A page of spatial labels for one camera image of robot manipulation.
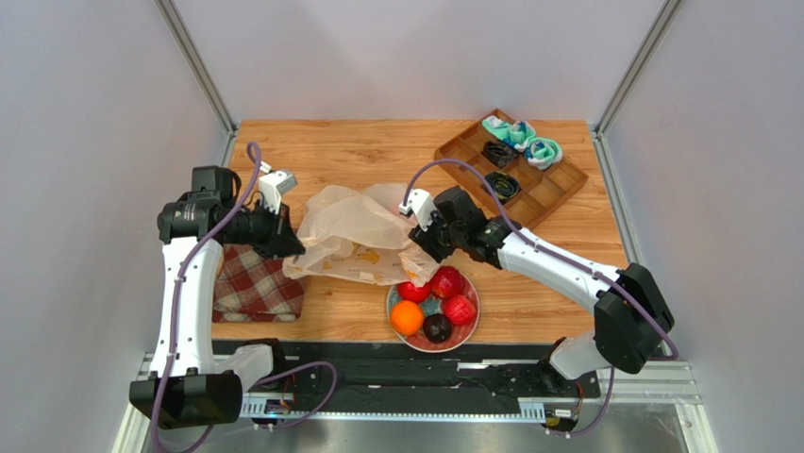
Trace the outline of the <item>red fake apple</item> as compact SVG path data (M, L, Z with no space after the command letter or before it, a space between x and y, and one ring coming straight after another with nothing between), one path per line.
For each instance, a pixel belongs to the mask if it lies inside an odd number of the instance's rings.
M452 266L440 267L430 280L431 294L442 300L463 294L464 278Z

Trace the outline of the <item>translucent white plastic bag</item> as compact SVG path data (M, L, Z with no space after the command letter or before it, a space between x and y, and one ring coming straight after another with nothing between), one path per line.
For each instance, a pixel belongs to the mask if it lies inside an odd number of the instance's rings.
M325 187L307 202L296 230L305 253L283 261L284 275L381 286L429 282L440 264L409 238L416 223L398 213L405 189L401 183L361 192Z

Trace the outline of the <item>red fake tomato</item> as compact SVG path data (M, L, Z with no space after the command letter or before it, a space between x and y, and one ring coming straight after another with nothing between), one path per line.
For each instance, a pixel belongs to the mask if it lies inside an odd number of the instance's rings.
M410 301L415 304L421 304L430 297L432 286L429 282L426 282L422 286L417 286L414 283L407 281L399 283L396 286L396 291L402 300Z

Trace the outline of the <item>red fake pomegranate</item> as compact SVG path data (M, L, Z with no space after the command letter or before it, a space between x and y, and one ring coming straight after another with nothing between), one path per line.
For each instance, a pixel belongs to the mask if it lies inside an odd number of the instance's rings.
M455 327L473 325L477 319L476 305L462 294L443 300L441 311Z

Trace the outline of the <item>orange fake fruit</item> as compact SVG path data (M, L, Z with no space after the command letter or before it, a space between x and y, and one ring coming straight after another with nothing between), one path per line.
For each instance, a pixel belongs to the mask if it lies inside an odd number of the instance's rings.
M389 322L392 329L403 336L415 335L422 328L425 313L418 304L408 300L396 303L390 311Z

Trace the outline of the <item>dark purple fake fruit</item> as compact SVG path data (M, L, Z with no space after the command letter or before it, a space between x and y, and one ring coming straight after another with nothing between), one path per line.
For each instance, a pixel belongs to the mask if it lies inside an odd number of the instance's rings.
M425 318L422 331L431 343L442 344L452 337L453 324L443 313L434 313Z

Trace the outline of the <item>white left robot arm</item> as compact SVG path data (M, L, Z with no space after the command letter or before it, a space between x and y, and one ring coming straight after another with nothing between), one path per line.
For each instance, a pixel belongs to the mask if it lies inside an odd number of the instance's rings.
M144 380L129 386L129 401L157 428L235 422L243 396L275 368L279 346L258 341L227 360L213 357L213 290L227 244L248 245L262 258L304 254L281 200L295 175L263 163L248 184L260 196L253 208L239 198L240 178L219 166L193 169L192 187L158 216L165 289L159 339Z

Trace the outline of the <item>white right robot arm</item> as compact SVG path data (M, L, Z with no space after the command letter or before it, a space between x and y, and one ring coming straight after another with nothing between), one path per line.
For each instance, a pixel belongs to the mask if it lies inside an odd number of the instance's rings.
M608 367L636 375L674 325L656 280L642 265L619 269L586 260L505 214L488 218L458 186L438 196L411 190L398 211L415 219L410 238L437 262L461 250L472 260L542 283L593 316L591 330L557 340L540 359L544 378L574 380Z

